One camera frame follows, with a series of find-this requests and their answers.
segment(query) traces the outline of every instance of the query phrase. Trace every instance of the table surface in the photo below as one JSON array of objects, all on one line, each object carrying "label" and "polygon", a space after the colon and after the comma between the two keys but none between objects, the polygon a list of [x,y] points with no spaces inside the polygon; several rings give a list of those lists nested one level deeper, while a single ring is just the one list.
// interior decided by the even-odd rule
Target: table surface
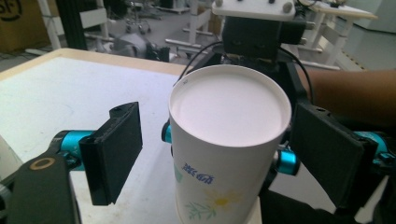
[{"label": "table surface", "polygon": [[[116,204],[93,206],[84,172],[71,172],[82,222],[177,224],[167,101],[184,65],[58,49],[0,73],[0,134],[23,162],[62,130],[97,130],[108,111],[139,102],[143,149]],[[261,223],[254,213],[249,223]]]}]

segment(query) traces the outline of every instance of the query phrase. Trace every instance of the person's arm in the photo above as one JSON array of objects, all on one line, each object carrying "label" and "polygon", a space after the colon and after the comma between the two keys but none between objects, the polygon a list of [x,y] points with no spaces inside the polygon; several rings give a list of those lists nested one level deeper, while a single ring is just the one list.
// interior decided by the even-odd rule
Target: person's arm
[{"label": "person's arm", "polygon": [[[382,127],[396,126],[396,70],[308,70],[314,105],[347,118]],[[300,80],[310,95],[303,71]]]}]

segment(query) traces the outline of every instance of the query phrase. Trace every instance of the office chair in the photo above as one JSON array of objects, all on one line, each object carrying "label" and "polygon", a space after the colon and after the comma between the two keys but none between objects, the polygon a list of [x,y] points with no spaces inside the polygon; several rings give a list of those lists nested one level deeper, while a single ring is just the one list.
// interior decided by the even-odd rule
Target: office chair
[{"label": "office chair", "polygon": [[132,27],[136,26],[141,35],[144,35],[146,32],[150,33],[151,28],[149,23],[144,20],[140,20],[138,15],[139,8],[143,8],[143,4],[137,3],[135,0],[125,0],[125,3],[130,6],[128,13],[125,17],[126,22],[126,33],[130,34],[133,32]]}]

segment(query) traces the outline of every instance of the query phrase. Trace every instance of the cable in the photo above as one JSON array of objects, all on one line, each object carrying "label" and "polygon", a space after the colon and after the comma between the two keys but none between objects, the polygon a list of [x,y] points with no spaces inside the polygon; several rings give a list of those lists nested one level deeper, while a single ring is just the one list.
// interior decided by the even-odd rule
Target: cable
[{"label": "cable", "polygon": [[186,68],[183,70],[183,72],[180,74],[180,76],[178,77],[176,83],[174,84],[174,86],[185,76],[185,73],[187,71],[187,69],[189,69],[190,65],[192,64],[192,62],[198,57],[198,55],[200,55],[202,52],[204,52],[204,50],[214,46],[214,45],[218,45],[218,44],[222,44],[222,41],[218,41],[218,42],[214,42],[211,43],[209,45],[207,45],[206,47],[204,47],[203,49],[201,49],[198,53],[196,53],[194,55],[194,57],[189,61],[189,63],[186,65]]},{"label": "cable", "polygon": [[314,104],[314,88],[312,87],[312,82],[311,82],[311,78],[308,75],[308,72],[306,71],[305,67],[303,66],[303,64],[300,62],[300,60],[290,51],[286,50],[286,49],[282,49],[281,47],[279,47],[280,50],[282,50],[283,52],[287,53],[291,58],[293,58],[293,60],[295,62],[297,62],[298,65],[300,65],[300,67],[303,69],[305,77],[306,77],[306,81],[308,82],[308,86],[309,86],[309,90],[310,90],[310,96],[311,96],[311,104]]}]

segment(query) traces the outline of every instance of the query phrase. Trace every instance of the paper cup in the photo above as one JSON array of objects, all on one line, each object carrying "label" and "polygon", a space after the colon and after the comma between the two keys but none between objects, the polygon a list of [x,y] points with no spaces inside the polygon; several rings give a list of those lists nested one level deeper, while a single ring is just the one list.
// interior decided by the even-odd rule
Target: paper cup
[{"label": "paper cup", "polygon": [[290,122],[285,92],[255,70],[209,66],[176,84],[169,111],[181,222],[246,223]]}]

